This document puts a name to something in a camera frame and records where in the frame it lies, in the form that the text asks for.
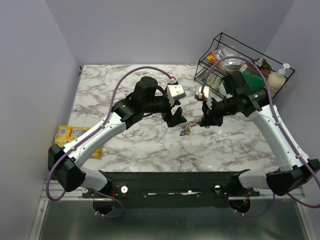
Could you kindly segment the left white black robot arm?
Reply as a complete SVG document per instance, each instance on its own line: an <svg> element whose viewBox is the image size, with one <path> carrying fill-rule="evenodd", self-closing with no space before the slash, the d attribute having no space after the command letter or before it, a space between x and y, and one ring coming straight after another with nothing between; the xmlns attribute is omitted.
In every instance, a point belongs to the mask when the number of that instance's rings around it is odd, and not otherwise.
<svg viewBox="0 0 320 240"><path fill-rule="evenodd" d="M187 120L182 115L181 107L172 113L172 108L179 106L179 100L185 96L183 86L175 80L162 88L154 78L142 77L133 92L117 101L94 127L63 146L53 144L49 148L50 175L65 192L84 187L93 189L101 198L107 197L111 191L108 177L100 170L84 168L85 162L106 142L141 121L145 114L161 114L169 128L185 123Z"/></svg>

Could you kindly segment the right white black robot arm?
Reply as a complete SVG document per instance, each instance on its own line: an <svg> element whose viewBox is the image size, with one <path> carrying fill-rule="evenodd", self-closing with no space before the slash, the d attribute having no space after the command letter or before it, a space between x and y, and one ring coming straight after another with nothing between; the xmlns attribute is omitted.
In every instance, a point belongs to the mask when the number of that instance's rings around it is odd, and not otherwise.
<svg viewBox="0 0 320 240"><path fill-rule="evenodd" d="M230 191L241 196L249 188L270 189L278 196L307 183L320 170L320 161L310 159L282 122L276 105L264 87L251 89L242 73L229 74L222 79L230 98L216 101L209 87L197 87L195 99L202 101L203 116L199 125L221 126L225 116L242 113L259 129L271 148L278 168L274 171L246 170L230 183Z"/></svg>

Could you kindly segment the keyring with keys red tag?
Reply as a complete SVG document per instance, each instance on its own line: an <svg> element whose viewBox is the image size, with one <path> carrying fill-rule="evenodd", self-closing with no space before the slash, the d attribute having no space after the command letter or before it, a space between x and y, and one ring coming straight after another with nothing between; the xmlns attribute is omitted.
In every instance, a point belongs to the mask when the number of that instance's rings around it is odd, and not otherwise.
<svg viewBox="0 0 320 240"><path fill-rule="evenodd" d="M187 121L181 125L181 131L179 133L180 137L190 136L192 133L192 128L199 127L200 117L196 117L191 121Z"/></svg>

